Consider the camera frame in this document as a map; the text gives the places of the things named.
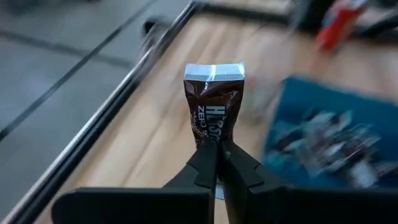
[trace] candy bar wrapper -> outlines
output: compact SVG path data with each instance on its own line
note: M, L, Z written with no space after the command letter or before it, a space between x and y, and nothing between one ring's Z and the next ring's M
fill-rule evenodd
M232 140L243 98L244 64L185 68L184 87L197 146L204 138Z

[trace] orange bottle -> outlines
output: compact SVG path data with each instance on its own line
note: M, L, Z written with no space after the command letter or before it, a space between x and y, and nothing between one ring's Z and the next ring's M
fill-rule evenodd
M316 42L322 51L333 50L345 41L354 23L365 11L367 0L337 0L323 19Z

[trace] wooden table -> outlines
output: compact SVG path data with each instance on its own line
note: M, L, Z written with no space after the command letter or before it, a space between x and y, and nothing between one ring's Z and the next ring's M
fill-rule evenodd
M293 73L310 74L365 95L398 100L398 48L350 41L335 55L317 54L313 37L282 27L214 15L194 16L80 162L58 195L77 187L161 187L195 151L183 90L187 63L245 62L265 87ZM261 160L278 96L265 119L239 119L234 140ZM49 205L37 223L51 223ZM227 223L216 201L215 223Z

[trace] blue box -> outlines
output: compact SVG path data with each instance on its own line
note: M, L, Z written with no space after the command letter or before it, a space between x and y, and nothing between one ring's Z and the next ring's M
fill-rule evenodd
M265 150L272 149L275 141L275 129L278 121L299 124L303 114L311 108L328 111L353 112L352 124L366 123L380 135L376 143L377 156L386 161L398 161L398 107L391 102L381 101L367 96L342 90L336 86L326 86L299 77L290 77L284 81L284 90L275 112ZM297 163L286 162L283 165L273 163L267 156L263 164L277 175L294 185L321 189L349 188L348 183L332 174L320 174L315 178L308 176L305 168ZM382 188L395 188L397 184L386 184Z

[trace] gray floor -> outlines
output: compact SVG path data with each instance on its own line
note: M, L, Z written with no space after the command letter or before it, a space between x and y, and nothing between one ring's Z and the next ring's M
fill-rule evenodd
M0 130L18 124L0 141L0 219L131 69L145 19L173 21L188 2L56 1L18 16L0 9ZM126 23L94 59L37 104L85 54ZM16 122L32 104L33 113Z

